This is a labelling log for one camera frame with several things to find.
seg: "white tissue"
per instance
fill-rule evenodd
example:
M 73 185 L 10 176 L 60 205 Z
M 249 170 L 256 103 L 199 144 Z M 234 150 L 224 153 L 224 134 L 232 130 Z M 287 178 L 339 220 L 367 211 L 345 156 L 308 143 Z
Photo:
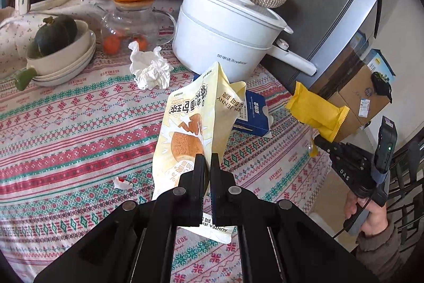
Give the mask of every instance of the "white tissue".
M 160 55 L 160 46 L 155 47 L 153 52 L 141 52 L 138 42 L 133 41 L 128 48 L 132 51 L 130 71 L 135 75 L 134 81 L 139 89 L 152 90 L 156 86 L 160 89 L 169 88 L 171 71 L 174 68 Z
M 113 185 L 114 188 L 117 188 L 119 190 L 130 190 L 133 186 L 132 183 L 123 179 L 120 180 L 118 177 L 113 179 Z

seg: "pot handle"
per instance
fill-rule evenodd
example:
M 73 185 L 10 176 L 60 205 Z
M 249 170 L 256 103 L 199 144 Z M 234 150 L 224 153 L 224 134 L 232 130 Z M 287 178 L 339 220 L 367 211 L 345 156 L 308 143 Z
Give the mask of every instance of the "pot handle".
M 175 18 L 169 12 L 166 12 L 166 11 L 163 11 L 163 10 L 158 10 L 158 9 L 153 9 L 152 11 L 169 17 L 170 20 L 172 21 L 173 25 L 174 25 L 174 32 L 172 33 L 171 38 L 167 41 L 164 41 L 164 42 L 161 42 L 160 40 L 158 42 L 159 46 L 165 45 L 166 43 L 171 42 L 175 38 L 175 33 L 177 32 L 177 22 L 175 21 Z
M 313 76 L 317 72 L 317 68 L 314 64 L 289 50 L 285 51 L 273 45 L 267 53 L 309 76 Z
M 25 90 L 32 78 L 37 76 L 37 71 L 34 68 L 28 68 L 15 77 L 15 87 L 20 92 Z
M 293 29 L 291 29 L 289 26 L 286 26 L 283 30 L 284 30 L 286 33 L 289 33 L 289 34 L 293 34 L 293 33 L 294 33 Z

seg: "brown sleeve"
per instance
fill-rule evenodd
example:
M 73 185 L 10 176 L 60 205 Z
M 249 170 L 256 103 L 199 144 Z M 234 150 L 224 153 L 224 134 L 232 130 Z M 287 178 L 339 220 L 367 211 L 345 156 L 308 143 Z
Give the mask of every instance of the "brown sleeve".
M 397 227 L 389 220 L 388 227 L 376 236 L 358 235 L 356 258 L 370 269 L 381 282 L 389 282 L 403 265 L 400 259 L 400 237 Z

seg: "person's arm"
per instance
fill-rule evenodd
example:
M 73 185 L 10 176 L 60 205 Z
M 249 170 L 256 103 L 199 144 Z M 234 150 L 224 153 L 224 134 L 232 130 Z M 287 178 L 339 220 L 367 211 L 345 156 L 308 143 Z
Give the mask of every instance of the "person's arm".
M 364 207 L 366 202 L 366 199 L 358 199 L 349 191 L 344 209 L 346 218 L 356 213 L 356 203 Z M 398 230 L 392 221 L 387 220 L 386 206 L 380 207 L 371 201 L 366 210 L 370 213 L 357 238 L 356 258 L 380 281 L 390 282 L 393 274 L 403 265 L 399 255 Z

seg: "patterned tablecloth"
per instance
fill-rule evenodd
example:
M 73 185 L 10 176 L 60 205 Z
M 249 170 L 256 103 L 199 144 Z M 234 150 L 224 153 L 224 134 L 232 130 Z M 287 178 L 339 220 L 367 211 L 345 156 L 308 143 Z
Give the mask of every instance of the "patterned tablecloth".
M 167 90 L 138 90 L 129 54 L 109 58 L 100 44 L 87 68 L 61 86 L 18 92 L 11 79 L 0 82 L 0 249 L 24 282 L 123 201 L 151 199 L 168 95 L 192 81 L 170 46 L 162 53 L 174 67 Z M 289 198 L 309 212 L 329 158 L 309 158 L 308 129 L 285 109 L 291 95 L 270 73 L 259 66 L 247 86 L 266 97 L 273 138 L 233 130 L 222 168 L 258 197 Z M 116 176 L 133 189 L 114 189 Z M 224 245 L 179 228 L 171 282 L 241 282 L 236 231 L 232 239 Z

